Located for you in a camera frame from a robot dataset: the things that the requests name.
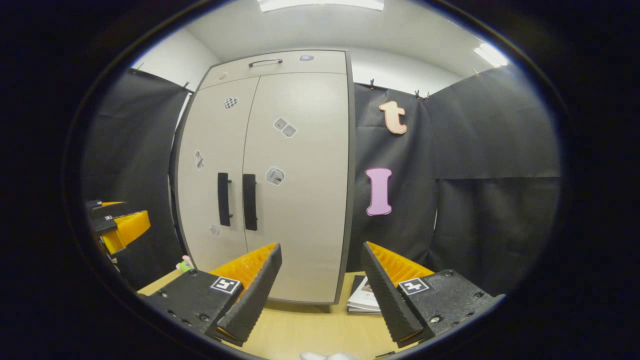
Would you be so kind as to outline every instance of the white ceiling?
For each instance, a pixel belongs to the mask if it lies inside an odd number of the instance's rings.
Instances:
[[[492,68],[474,53],[482,42],[422,4],[386,0],[382,12],[340,5],[262,13],[237,0],[187,26],[220,61],[300,47],[363,47],[430,63],[460,77]]]

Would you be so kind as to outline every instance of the white cabinet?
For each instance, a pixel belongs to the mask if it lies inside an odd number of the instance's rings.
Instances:
[[[259,75],[248,66],[273,58],[283,62],[254,65]],[[179,227],[197,268],[211,271],[279,242],[282,267],[269,297],[338,301],[354,165],[349,69],[342,51],[292,51],[209,71],[176,139]],[[226,75],[217,83],[220,74]],[[204,166],[198,167],[198,151]],[[219,174],[231,182],[219,183]],[[228,222],[219,211],[225,213],[225,194]]]

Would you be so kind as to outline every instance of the small toy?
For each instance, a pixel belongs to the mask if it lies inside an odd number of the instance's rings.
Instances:
[[[182,262],[179,264],[175,265],[175,268],[182,271],[182,272],[187,272],[191,269],[193,269],[193,265],[191,264],[191,259],[189,259],[189,256],[185,255],[182,257]]]

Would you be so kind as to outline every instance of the pink letter i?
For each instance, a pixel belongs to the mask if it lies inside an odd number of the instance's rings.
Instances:
[[[370,168],[366,172],[371,179],[371,205],[367,208],[367,215],[386,215],[391,212],[388,201],[388,179],[391,170],[387,168]]]

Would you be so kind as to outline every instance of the black cabinet handle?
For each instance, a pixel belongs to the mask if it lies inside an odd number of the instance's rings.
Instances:
[[[267,59],[267,60],[258,60],[258,61],[254,61],[252,63],[249,63],[249,67],[253,67],[255,64],[257,63],[264,63],[267,61],[277,61],[278,63],[282,63],[282,59]]]
[[[242,198],[244,206],[244,228],[258,229],[258,218],[255,212],[255,174],[242,175]]]
[[[229,213],[229,174],[218,172],[218,213],[220,213],[220,225],[231,226],[233,214]]]

